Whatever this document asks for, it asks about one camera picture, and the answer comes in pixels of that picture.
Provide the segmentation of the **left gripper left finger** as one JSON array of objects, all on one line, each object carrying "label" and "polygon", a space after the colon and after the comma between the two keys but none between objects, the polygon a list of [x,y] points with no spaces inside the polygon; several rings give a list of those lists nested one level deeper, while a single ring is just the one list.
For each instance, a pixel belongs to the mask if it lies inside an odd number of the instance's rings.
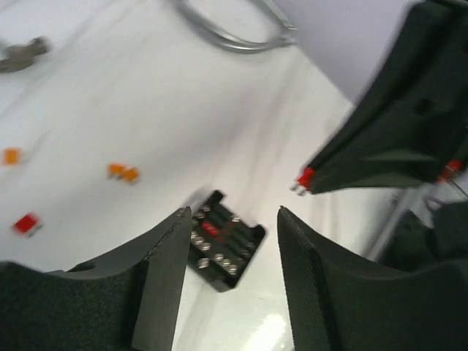
[{"label": "left gripper left finger", "polygon": [[1,263],[3,350],[170,350],[192,212],[69,271]]}]

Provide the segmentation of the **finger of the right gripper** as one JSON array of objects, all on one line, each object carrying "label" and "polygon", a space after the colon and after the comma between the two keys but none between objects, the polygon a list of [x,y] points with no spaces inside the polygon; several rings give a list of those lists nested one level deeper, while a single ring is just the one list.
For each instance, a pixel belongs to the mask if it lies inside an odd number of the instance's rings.
[{"label": "finger of the right gripper", "polygon": [[381,71],[310,162],[309,191],[412,187],[467,167],[467,3],[410,7]]}]

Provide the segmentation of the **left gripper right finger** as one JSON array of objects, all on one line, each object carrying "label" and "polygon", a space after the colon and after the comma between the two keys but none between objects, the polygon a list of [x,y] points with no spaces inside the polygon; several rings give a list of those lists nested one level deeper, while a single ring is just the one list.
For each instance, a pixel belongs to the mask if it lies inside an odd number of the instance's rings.
[{"label": "left gripper right finger", "polygon": [[297,350],[465,350],[467,261],[405,272],[367,260],[288,208],[277,233]]}]

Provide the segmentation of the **black fuse box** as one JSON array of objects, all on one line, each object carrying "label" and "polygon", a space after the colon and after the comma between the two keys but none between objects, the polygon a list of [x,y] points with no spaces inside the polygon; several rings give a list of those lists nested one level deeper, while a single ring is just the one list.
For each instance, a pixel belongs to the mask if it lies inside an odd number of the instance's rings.
[{"label": "black fuse box", "polygon": [[[224,206],[224,193],[213,191],[192,214],[188,266],[219,293],[236,288],[266,237],[265,228],[249,226]],[[219,229],[213,237],[201,227],[210,222]]]}]

